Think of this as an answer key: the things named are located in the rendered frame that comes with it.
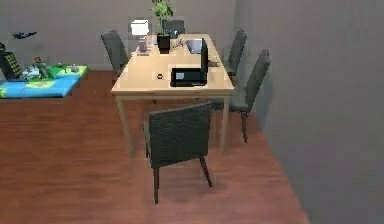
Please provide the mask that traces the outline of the black open laptop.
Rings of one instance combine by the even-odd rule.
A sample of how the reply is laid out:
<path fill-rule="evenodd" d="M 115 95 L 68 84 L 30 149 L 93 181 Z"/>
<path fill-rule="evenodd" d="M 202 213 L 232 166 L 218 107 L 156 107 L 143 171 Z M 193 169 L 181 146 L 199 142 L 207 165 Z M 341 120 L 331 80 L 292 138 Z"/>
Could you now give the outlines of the black open laptop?
<path fill-rule="evenodd" d="M 208 74 L 208 46 L 204 38 L 200 55 L 199 68 L 173 68 L 171 72 L 171 87 L 205 86 Z"/>

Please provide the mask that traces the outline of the light wooden dining table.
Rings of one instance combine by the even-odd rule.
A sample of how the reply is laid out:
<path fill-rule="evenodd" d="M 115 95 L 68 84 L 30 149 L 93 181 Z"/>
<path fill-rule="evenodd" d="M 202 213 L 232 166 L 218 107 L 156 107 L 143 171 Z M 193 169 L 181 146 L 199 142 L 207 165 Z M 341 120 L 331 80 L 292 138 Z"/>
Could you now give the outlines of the light wooden dining table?
<path fill-rule="evenodd" d="M 115 97 L 119 116 L 122 122 L 126 146 L 132 157 L 135 149 L 126 116 L 124 101 L 133 100 L 159 100 L 159 99 L 187 99 L 187 98 L 216 98 L 224 102 L 220 150 L 225 151 L 226 133 L 229 116 L 229 102 L 234 86 L 224 68 L 219 54 L 208 34 L 181 34 L 178 39 L 184 38 L 184 47 L 172 48 L 168 54 L 161 54 L 155 45 L 151 45 L 149 56 L 133 54 L 120 77 L 111 89 Z M 200 57 L 191 54 L 185 44 L 186 40 L 204 38 L 209 55 L 218 57 L 219 67 L 209 67 L 207 85 L 201 87 L 171 87 L 171 71 L 173 68 L 198 68 Z M 157 79 L 157 74 L 162 73 L 164 79 Z"/>

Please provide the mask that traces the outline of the small dark wall decoration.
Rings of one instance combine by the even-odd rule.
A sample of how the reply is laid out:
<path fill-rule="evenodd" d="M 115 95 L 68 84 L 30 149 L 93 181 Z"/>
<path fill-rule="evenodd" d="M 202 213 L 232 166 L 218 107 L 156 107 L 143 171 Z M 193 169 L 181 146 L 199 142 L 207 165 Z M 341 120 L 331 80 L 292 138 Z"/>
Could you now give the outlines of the small dark wall decoration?
<path fill-rule="evenodd" d="M 12 37 L 15 38 L 15 39 L 21 40 L 21 39 L 29 38 L 29 37 L 31 37 L 33 35 L 36 35 L 36 34 L 37 34 L 36 31 L 35 32 L 28 32 L 28 33 L 18 32 L 18 33 L 12 34 Z"/>

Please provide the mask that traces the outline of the red and green toy plant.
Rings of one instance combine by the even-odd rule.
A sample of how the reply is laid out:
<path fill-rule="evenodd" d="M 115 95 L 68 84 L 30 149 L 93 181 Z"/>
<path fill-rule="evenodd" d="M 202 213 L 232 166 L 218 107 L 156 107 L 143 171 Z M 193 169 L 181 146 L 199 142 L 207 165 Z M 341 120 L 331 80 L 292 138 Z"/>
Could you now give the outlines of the red and green toy plant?
<path fill-rule="evenodd" d="M 50 69 L 39 56 L 34 58 L 34 66 L 38 69 L 41 80 L 51 78 Z"/>

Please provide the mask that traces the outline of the black checkered box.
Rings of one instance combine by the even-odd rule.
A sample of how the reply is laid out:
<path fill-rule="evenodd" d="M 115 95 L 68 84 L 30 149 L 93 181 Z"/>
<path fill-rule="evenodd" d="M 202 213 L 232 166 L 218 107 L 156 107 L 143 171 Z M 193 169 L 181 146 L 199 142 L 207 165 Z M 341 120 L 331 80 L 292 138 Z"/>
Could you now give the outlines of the black checkered box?
<path fill-rule="evenodd" d="M 0 70 L 7 81 L 21 79 L 22 70 L 13 52 L 8 52 L 3 43 L 0 42 Z"/>

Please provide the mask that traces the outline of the dark grey dining chair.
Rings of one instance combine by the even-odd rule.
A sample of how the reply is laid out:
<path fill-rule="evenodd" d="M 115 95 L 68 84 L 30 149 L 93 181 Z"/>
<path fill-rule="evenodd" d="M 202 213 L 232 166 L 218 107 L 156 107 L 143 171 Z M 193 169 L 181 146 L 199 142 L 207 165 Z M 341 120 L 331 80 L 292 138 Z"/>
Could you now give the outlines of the dark grey dining chair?
<path fill-rule="evenodd" d="M 230 97 L 229 111 L 241 114 L 242 136 L 245 143 L 247 136 L 247 117 L 251 112 L 261 84 L 271 64 L 268 49 L 263 49 L 249 75 L 245 86 L 236 86 Z"/>
<path fill-rule="evenodd" d="M 101 40 L 108 54 L 113 71 L 117 76 L 120 76 L 129 61 L 120 35 L 116 30 L 111 30 L 102 34 Z"/>
<path fill-rule="evenodd" d="M 178 34 L 185 33 L 185 23 L 183 20 L 168 20 L 164 23 L 166 33 L 173 33 L 176 31 Z"/>
<path fill-rule="evenodd" d="M 153 170 L 154 204 L 159 202 L 160 168 L 198 159 L 209 187 L 208 155 L 212 106 L 210 102 L 153 111 L 142 125 L 145 155 Z"/>
<path fill-rule="evenodd" d="M 239 29 L 236 32 L 228 56 L 222 60 L 223 66 L 229 76 L 235 76 L 237 73 L 246 40 L 247 34 L 244 30 Z"/>

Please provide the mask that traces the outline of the blue and green play mat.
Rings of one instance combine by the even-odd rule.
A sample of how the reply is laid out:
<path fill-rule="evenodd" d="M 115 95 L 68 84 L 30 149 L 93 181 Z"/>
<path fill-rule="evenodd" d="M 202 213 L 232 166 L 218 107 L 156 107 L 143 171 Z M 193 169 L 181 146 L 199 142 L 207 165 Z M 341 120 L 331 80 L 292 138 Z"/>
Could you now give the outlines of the blue and green play mat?
<path fill-rule="evenodd" d="M 5 82 L 0 85 L 0 99 L 65 97 L 89 70 L 85 65 L 77 68 L 72 72 L 70 66 L 52 66 L 53 80 L 32 77 L 28 82 Z"/>

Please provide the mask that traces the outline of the green plant in black pot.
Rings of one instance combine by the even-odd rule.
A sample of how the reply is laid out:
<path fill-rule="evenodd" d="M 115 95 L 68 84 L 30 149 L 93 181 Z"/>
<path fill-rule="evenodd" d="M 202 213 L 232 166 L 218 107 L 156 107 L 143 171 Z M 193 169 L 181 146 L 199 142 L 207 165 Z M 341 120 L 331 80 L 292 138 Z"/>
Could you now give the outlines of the green plant in black pot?
<path fill-rule="evenodd" d="M 159 20 L 160 31 L 157 34 L 157 45 L 161 54 L 170 51 L 170 34 L 166 31 L 167 21 L 173 16 L 170 0 L 151 0 L 152 12 Z"/>

